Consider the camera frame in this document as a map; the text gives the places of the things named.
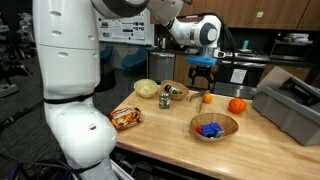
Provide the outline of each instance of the wooden table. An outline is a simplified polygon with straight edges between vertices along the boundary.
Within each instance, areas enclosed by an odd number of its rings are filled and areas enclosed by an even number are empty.
[[[138,107],[141,123],[118,133],[117,147],[219,179],[320,179],[320,145],[302,146],[247,102],[247,110],[228,111],[230,97],[213,95],[201,113],[221,113],[235,119],[239,131],[226,140],[206,143],[189,131],[198,115],[200,98],[171,100],[159,109],[158,96],[144,99],[135,92],[117,109]]]

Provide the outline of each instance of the tin can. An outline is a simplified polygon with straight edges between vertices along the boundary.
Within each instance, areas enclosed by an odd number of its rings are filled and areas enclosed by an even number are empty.
[[[160,109],[169,109],[170,108],[169,94],[161,94],[159,96],[159,108]]]

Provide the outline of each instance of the snack bag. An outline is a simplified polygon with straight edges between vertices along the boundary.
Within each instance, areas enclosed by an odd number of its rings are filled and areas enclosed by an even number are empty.
[[[140,113],[141,111],[137,107],[127,107],[115,110],[107,117],[116,130],[125,130],[140,123]]]

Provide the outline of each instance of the wooden bowl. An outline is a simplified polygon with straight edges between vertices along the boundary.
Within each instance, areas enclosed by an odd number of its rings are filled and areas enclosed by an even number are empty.
[[[158,92],[158,84],[150,79],[141,79],[134,83],[134,90],[141,97],[150,98]]]
[[[170,86],[172,86],[172,87],[174,87],[176,89],[179,89],[182,93],[181,94],[172,94],[172,93],[167,92],[165,90],[165,87],[167,85],[170,85]],[[162,94],[162,93],[169,94],[170,99],[176,99],[176,100],[180,100],[180,99],[184,98],[187,94],[189,94],[189,89],[186,86],[184,86],[184,85],[182,85],[182,84],[180,84],[178,82],[170,81],[170,80],[162,81],[159,91],[160,91],[160,94]]]
[[[205,136],[202,136],[201,134],[198,134],[195,129],[197,126],[201,125],[207,125],[210,124],[211,122],[216,122],[220,125],[220,127],[223,129],[224,133],[222,137],[220,138],[207,138]],[[192,134],[194,134],[198,139],[201,141],[205,142],[216,142],[220,141],[223,139],[226,139],[233,134],[235,134],[239,129],[239,126],[237,122],[232,119],[229,116],[219,114],[219,113],[205,113],[205,114],[200,114],[192,118],[190,122],[190,131]]]

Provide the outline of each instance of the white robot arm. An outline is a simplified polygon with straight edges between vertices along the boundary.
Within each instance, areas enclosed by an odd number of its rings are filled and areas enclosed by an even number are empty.
[[[44,86],[46,121],[68,164],[94,168],[82,179],[117,179],[109,154],[117,133],[93,105],[100,81],[98,31],[94,8],[106,18],[130,17],[148,8],[184,45],[217,47],[220,23],[205,17],[181,23],[182,0],[33,0],[36,46]]]

